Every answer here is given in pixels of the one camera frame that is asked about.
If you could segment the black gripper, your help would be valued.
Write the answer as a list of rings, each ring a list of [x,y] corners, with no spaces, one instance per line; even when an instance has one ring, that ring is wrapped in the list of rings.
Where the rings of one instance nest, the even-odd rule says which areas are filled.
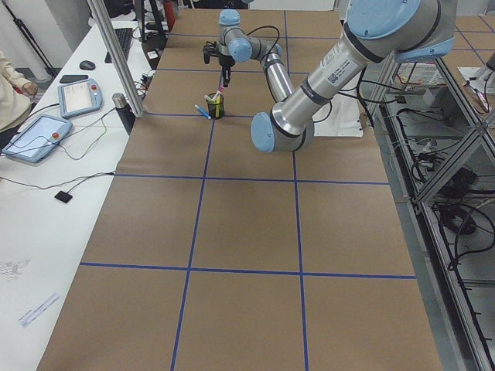
[[[231,66],[233,65],[233,58],[224,54],[220,50],[220,45],[217,41],[206,41],[203,46],[203,61],[205,64],[210,63],[211,58],[217,58],[218,63],[222,66],[221,70],[221,86],[226,88],[230,84],[231,80]]]

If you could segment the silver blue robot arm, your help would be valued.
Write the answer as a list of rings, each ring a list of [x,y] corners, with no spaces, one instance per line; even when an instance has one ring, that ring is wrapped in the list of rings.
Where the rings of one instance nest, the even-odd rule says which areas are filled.
[[[270,112],[254,116],[251,140],[260,151],[298,151],[313,138],[314,115],[366,65],[380,63],[390,54],[398,63],[448,54],[457,5],[456,1],[351,1],[339,41],[298,87],[288,77],[277,43],[247,35],[235,9],[220,12],[219,37],[204,46],[204,60],[219,59],[223,84],[229,84],[235,63],[259,61],[276,103]]]

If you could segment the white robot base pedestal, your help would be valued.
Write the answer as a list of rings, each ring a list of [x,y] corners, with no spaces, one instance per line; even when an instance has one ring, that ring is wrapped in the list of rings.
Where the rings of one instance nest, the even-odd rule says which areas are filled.
[[[364,134],[356,104],[327,104],[312,119],[317,137],[362,138]]]

